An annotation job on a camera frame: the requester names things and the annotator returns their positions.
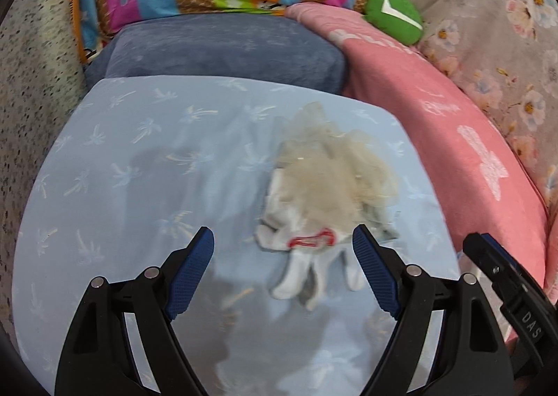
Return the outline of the grey floral quilt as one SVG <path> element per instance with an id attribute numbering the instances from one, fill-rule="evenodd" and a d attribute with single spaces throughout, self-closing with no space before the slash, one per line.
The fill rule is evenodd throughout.
<path id="1" fill-rule="evenodd" d="M 494 123 L 557 209 L 557 1 L 410 0 L 419 48 Z"/>

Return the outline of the pink blanket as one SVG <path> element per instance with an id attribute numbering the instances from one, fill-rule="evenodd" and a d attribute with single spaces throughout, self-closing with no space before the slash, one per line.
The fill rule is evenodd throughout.
<path id="1" fill-rule="evenodd" d="M 286 16 L 347 57 L 343 93 L 379 106 L 402 124 L 428 172 L 455 248 L 488 232 L 533 275 L 546 280 L 548 220 L 524 168 L 477 106 L 416 49 L 349 9 L 316 3 Z"/>

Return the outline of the white sock with red trim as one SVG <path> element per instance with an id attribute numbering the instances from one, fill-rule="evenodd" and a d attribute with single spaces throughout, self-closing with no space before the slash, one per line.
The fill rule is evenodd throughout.
<path id="1" fill-rule="evenodd" d="M 281 281 L 271 289 L 276 300 L 300 296 L 311 282 L 304 307 L 314 310 L 325 296 L 330 265 L 341 259 L 348 288 L 359 291 L 364 275 L 353 252 L 350 236 L 320 223 L 304 224 L 294 202 L 287 198 L 284 170 L 276 168 L 265 197 L 261 223 L 255 229 L 260 248 L 288 254 Z"/>

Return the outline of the white grey sock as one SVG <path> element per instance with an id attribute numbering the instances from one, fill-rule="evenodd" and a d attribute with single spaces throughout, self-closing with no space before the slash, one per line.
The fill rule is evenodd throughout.
<path id="1" fill-rule="evenodd" d="M 385 206 L 365 204 L 363 217 L 365 224 L 378 243 L 387 243 L 399 238 L 399 233 L 396 231 L 389 216 L 389 211 Z"/>

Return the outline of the blue-grey velvet pillow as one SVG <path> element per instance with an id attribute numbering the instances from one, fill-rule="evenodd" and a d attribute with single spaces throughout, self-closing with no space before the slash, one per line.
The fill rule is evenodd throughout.
<path id="1" fill-rule="evenodd" d="M 127 25 L 85 68 L 93 87 L 113 77 L 241 77 L 341 93 L 346 57 L 282 16 L 185 14 Z"/>

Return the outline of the green checkmark plush cushion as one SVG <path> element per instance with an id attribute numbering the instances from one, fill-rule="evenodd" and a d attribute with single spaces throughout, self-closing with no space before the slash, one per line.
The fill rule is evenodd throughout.
<path id="1" fill-rule="evenodd" d="M 400 44 L 417 44 L 424 34 L 422 15 L 410 0 L 366 0 L 364 19 Z"/>

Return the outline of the beige tulle mesh scrap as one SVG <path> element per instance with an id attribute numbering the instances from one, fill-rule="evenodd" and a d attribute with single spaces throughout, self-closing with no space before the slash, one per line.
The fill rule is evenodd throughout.
<path id="1" fill-rule="evenodd" d="M 371 136 L 344 132 L 319 102 L 301 108 L 287 124 L 276 168 L 284 170 L 287 198 L 304 224 L 350 235 L 365 224 L 365 204 L 389 209 L 398 200 L 396 174 L 372 151 Z"/>

